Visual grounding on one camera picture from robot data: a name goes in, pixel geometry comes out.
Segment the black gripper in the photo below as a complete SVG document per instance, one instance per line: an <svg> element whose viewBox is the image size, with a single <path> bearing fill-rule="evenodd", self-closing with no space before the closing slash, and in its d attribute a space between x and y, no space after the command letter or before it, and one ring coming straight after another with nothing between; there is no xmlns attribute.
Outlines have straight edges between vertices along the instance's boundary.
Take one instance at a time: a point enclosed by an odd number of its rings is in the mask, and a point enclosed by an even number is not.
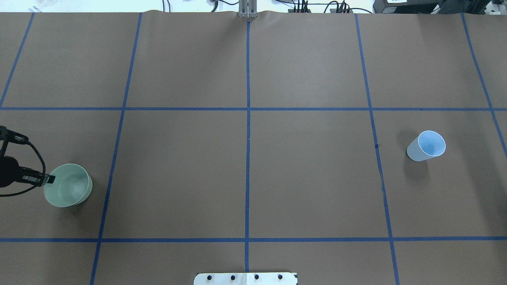
<svg viewBox="0 0 507 285"><path fill-rule="evenodd" d="M43 186L52 184L55 181L54 175L45 175L37 170L22 167L18 161L9 156L0 159L0 187L5 188L14 182Z"/></svg>

